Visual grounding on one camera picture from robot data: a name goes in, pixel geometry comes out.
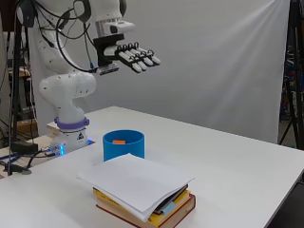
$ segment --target orange object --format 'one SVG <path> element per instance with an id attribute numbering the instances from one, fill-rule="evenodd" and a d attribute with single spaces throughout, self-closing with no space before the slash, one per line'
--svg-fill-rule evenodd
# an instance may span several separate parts
<path id="1" fill-rule="evenodd" d="M 113 144 L 125 144 L 125 141 L 122 141 L 122 140 L 113 140 Z"/>

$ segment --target paper sheet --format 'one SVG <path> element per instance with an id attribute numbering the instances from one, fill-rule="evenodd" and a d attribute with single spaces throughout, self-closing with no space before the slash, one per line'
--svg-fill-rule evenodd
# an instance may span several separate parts
<path id="1" fill-rule="evenodd" d="M 193 179 L 175 168 L 132 155 L 98 164 L 79 178 L 141 220 L 147 220 L 164 199 Z"/>

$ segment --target robot finger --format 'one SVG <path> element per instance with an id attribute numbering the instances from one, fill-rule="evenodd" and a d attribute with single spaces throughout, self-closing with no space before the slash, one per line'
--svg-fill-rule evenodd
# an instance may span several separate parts
<path id="1" fill-rule="evenodd" d="M 138 65 L 141 67 L 142 71 L 146 71 L 148 67 L 143 63 L 143 61 L 139 61 Z"/>
<path id="2" fill-rule="evenodd" d="M 141 57 L 140 53 L 132 53 L 129 50 L 126 50 L 124 52 L 124 54 L 126 54 L 127 56 L 129 56 L 129 59 L 133 59 L 133 60 L 137 60 L 137 58 Z M 147 66 L 143 63 L 143 61 L 138 61 L 137 62 L 138 66 L 140 66 L 140 68 L 142 69 L 142 71 L 146 71 L 147 70 Z"/>
<path id="3" fill-rule="evenodd" d="M 132 64 L 132 68 L 137 72 L 141 73 L 143 70 L 138 64 Z"/>
<path id="4" fill-rule="evenodd" d="M 152 60 L 155 65 L 160 65 L 161 64 L 161 60 L 154 55 L 154 52 L 152 50 L 146 51 L 145 49 L 142 49 L 140 47 L 138 47 L 137 50 L 140 51 L 140 52 L 145 52 L 147 54 L 147 58 Z"/>
<path id="5" fill-rule="evenodd" d="M 140 53 L 139 51 L 137 51 L 136 49 L 131 49 L 131 52 L 132 52 L 133 54 L 141 54 L 141 53 Z M 153 62 L 152 62 L 148 57 L 144 57 L 143 60 L 144 60 L 144 63 L 145 63 L 146 65 L 150 66 L 150 67 L 152 67 L 152 66 L 154 65 Z"/>
<path id="6" fill-rule="evenodd" d="M 153 61 L 156 65 L 160 65 L 160 64 L 161 64 L 161 60 L 160 60 L 158 57 L 156 57 L 155 55 L 153 55 L 153 56 L 151 57 L 151 59 L 152 59 L 152 61 Z"/>
<path id="7" fill-rule="evenodd" d="M 125 54 L 123 51 L 119 52 L 119 55 L 120 55 L 121 58 L 123 58 L 124 61 L 127 61 L 128 63 L 132 62 L 132 59 L 130 58 L 130 56 Z M 137 73 L 142 72 L 142 68 L 136 63 L 132 64 L 132 66 L 130 66 L 130 67 L 132 67 L 132 69 Z"/>

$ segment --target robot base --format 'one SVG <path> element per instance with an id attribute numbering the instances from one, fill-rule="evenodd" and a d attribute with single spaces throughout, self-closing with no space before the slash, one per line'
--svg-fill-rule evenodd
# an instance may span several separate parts
<path id="1" fill-rule="evenodd" d="M 61 154 L 75 151 L 88 145 L 86 129 L 78 129 L 72 132 L 61 130 L 59 135 L 52 140 L 51 146 L 62 146 Z"/>

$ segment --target black stand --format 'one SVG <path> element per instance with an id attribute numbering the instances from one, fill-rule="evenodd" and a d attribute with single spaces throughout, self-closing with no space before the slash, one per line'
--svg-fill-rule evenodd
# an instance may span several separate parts
<path id="1" fill-rule="evenodd" d="M 289 127 L 286 129 L 284 136 L 280 143 L 283 143 L 286 134 L 293 124 L 294 126 L 294 138 L 296 143 L 296 148 L 304 150 L 304 123 L 303 123 L 303 103 L 302 103 L 302 93 L 301 93 L 301 76 L 302 69 L 304 68 L 304 50 L 303 50 L 303 39 L 302 39 L 302 16 L 301 16 L 301 5 L 299 0 L 292 0 L 289 14 L 289 25 L 287 34 L 287 45 L 286 45 L 286 59 L 285 59 L 285 72 L 284 72 L 284 83 L 286 85 L 288 99 L 290 102 L 291 109 L 291 122 Z M 287 72 L 287 51 L 288 45 L 293 43 L 293 53 L 294 53 L 294 72 L 295 72 L 295 96 L 296 96 L 296 114 L 293 104 L 293 94 L 290 88 L 290 82 L 288 72 Z"/>
<path id="2" fill-rule="evenodd" d="M 21 31 L 22 26 L 18 20 L 15 22 L 14 37 L 14 53 L 13 53 L 13 72 L 12 72 L 12 141 L 17 140 L 17 122 L 19 112 L 19 67 L 20 67 L 20 51 L 21 51 Z"/>

